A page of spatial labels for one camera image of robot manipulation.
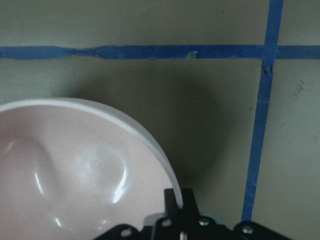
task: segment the metal bolt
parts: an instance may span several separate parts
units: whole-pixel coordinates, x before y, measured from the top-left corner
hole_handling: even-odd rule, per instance
[[[127,228],[127,229],[123,229],[120,234],[121,234],[121,237],[126,238],[132,234],[132,231],[130,228]]]
[[[201,218],[199,221],[200,226],[206,227],[210,224],[210,221],[208,218]]]
[[[171,220],[170,220],[169,218],[164,219],[164,220],[162,221],[162,223],[161,223],[162,227],[165,227],[165,228],[166,228],[166,227],[170,227],[171,224],[172,224],[172,222],[171,222]]]
[[[244,234],[253,234],[254,233],[254,228],[252,226],[249,226],[249,225],[244,225],[242,227],[242,232]]]

